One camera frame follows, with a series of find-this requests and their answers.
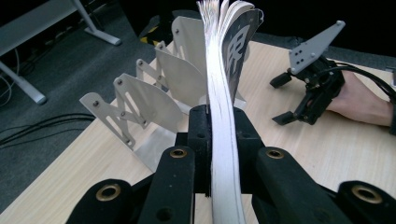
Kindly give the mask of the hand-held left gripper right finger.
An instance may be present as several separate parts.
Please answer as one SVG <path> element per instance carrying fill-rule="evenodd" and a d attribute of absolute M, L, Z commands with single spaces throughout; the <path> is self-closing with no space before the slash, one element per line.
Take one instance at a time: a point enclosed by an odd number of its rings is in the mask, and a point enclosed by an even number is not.
<path fill-rule="evenodd" d="M 246 113 L 239 108 L 235 108 L 233 112 L 241 190 L 244 194 L 252 194 L 260 185 L 255 164 L 258 150 L 263 146 L 263 143 Z"/>

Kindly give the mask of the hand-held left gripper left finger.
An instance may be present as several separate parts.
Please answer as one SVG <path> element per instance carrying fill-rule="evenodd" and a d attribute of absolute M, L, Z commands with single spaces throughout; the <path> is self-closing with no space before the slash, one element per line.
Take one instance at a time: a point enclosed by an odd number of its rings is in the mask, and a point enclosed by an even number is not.
<path fill-rule="evenodd" d="M 210 116 L 206 105 L 198 105 L 190 110 L 188 130 L 177 133 L 175 145 L 191 148 L 195 153 L 194 192 L 211 196 L 211 133 Z"/>

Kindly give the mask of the dark illustrated magazine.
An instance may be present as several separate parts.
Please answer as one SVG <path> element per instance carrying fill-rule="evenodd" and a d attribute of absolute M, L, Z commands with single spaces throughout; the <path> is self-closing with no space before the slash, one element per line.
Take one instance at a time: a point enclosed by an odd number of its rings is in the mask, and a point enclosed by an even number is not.
<path fill-rule="evenodd" d="M 211 118 L 211 197 L 214 224 L 246 224 L 241 197 L 233 104 L 248 42 L 263 12 L 245 0 L 198 0 L 204 25 Z"/>

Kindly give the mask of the grey expandable metal book rack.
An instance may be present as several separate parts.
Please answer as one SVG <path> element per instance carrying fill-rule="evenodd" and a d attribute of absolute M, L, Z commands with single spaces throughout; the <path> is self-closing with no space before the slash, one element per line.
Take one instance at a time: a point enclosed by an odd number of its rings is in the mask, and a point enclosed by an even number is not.
<path fill-rule="evenodd" d="M 208 105 L 203 22 L 178 17 L 172 24 L 173 47 L 155 47 L 157 64 L 136 62 L 137 77 L 123 74 L 114 82 L 116 103 L 90 92 L 80 101 L 124 144 L 134 146 L 132 122 L 143 128 L 155 123 L 174 134 L 191 107 Z"/>

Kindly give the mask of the black striped stand base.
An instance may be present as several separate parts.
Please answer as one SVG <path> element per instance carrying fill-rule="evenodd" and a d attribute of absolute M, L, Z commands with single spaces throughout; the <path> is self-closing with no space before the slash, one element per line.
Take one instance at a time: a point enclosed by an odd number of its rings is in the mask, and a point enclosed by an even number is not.
<path fill-rule="evenodd" d="M 140 37 L 140 41 L 146 44 L 157 46 L 164 42 L 169 44 L 173 41 L 172 22 L 174 18 L 160 18 L 158 24 L 150 28 L 145 34 Z"/>

